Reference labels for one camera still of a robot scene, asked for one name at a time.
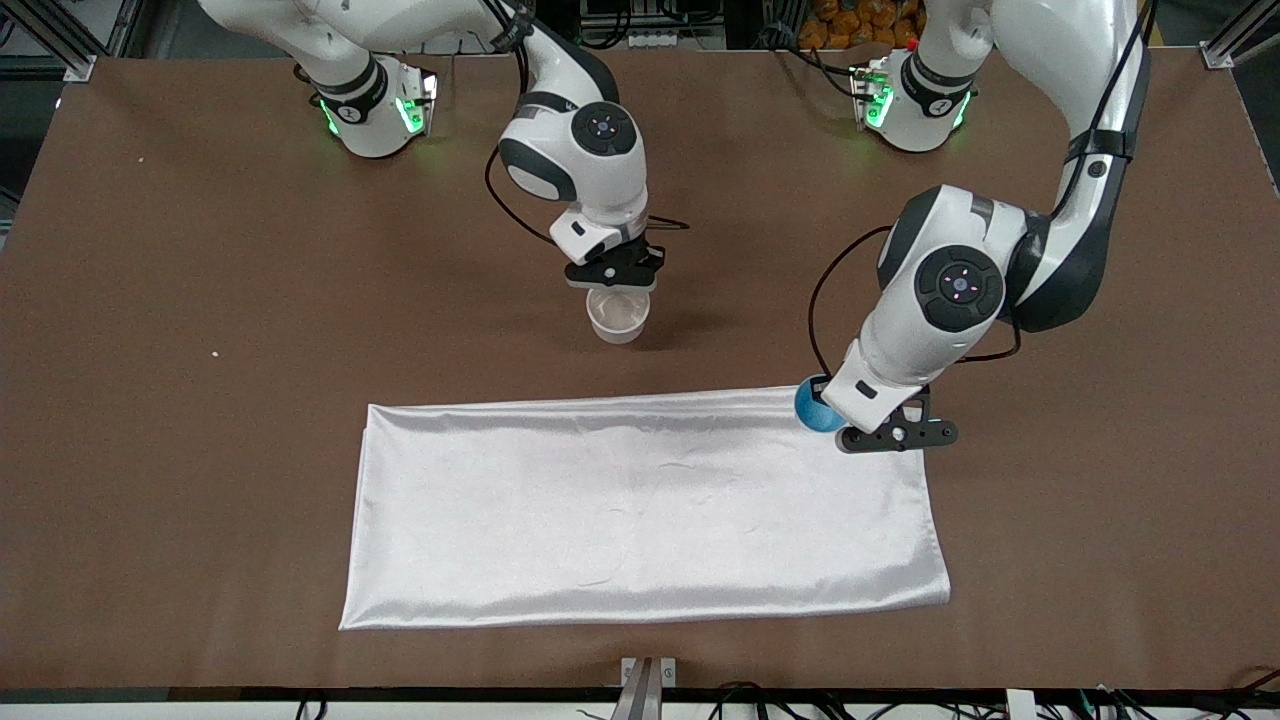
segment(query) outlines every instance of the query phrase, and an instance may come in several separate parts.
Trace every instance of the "brown table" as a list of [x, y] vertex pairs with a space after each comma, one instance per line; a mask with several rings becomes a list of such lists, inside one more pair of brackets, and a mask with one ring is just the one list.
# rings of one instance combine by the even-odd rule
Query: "brown table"
[[[458, 60], [435, 136], [383, 161], [283, 61], [108, 60], [67, 90], [0, 255], [0, 685], [586, 685], [652, 653], [692, 685], [1208, 688], [1280, 662], [1280, 202], [1189, 50], [1155, 51], [1093, 309], [934, 386], [964, 433], [928, 454], [948, 605], [339, 634], [367, 402], [796, 382], [818, 273], [906, 199], [1052, 202], [1065, 126], [998, 58], [920, 156], [792, 58], [609, 59], [654, 211], [694, 224], [660, 236], [631, 347], [485, 193], [506, 60]], [[829, 355], [877, 297], [874, 251], [851, 260]]]

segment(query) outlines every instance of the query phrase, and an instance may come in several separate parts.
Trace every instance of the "plastic cup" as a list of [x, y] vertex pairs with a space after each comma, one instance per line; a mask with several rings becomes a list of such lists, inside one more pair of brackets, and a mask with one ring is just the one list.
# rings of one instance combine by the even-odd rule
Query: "plastic cup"
[[644, 331], [649, 319], [649, 293], [591, 288], [586, 291], [586, 316], [600, 340], [626, 345]]

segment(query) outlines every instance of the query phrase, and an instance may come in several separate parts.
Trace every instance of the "blue ball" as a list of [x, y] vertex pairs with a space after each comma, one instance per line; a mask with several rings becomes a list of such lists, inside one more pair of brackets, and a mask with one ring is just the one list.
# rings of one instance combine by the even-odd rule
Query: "blue ball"
[[818, 433], [833, 433], [846, 425], [845, 419], [829, 406], [813, 398], [813, 380], [822, 375], [813, 375], [796, 387], [796, 418], [804, 427]]

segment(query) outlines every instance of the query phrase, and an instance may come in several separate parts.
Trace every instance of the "white cloth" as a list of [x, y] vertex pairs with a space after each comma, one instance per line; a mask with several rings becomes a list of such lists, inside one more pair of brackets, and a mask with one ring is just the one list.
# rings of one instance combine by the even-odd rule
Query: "white cloth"
[[946, 602], [922, 452], [845, 455], [792, 392], [371, 405], [339, 628]]

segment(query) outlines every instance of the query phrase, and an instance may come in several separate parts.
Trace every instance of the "metal frame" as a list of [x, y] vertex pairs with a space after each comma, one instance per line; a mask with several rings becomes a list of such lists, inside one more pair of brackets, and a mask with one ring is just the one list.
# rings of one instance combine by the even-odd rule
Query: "metal frame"
[[9, 240], [9, 231], [13, 228], [13, 217], [18, 213], [18, 201], [22, 196], [10, 192], [8, 187], [0, 186], [0, 250]]
[[1249, 37], [1257, 32], [1271, 15], [1276, 13], [1277, 9], [1280, 9], [1280, 0], [1251, 0], [1244, 9], [1235, 14], [1235, 17], [1226, 20], [1226, 24], [1224, 24], [1211, 40], [1199, 44], [1204, 67], [1211, 70], [1234, 68], [1235, 65], [1257, 56], [1260, 53], [1265, 53], [1268, 47], [1275, 45], [1276, 38], [1271, 37], [1243, 53], [1239, 58], [1233, 58], [1233, 54], [1238, 51], [1240, 46], [1243, 46], [1244, 42], [1249, 40]]
[[63, 79], [84, 82], [106, 46], [56, 0], [0, 0], [0, 8], [67, 68]]
[[[0, 0], [0, 9], [49, 51], [44, 56], [0, 56], [0, 79], [83, 82], [92, 73], [92, 60], [97, 56], [120, 58], [137, 49], [134, 29], [148, 9], [148, 0], [123, 0], [105, 45], [56, 0]], [[38, 24], [33, 29], [31, 23]], [[56, 47], [46, 41], [49, 37]], [[73, 70], [76, 65], [68, 63], [59, 50], [73, 53], [77, 61], [87, 55], [88, 67]]]

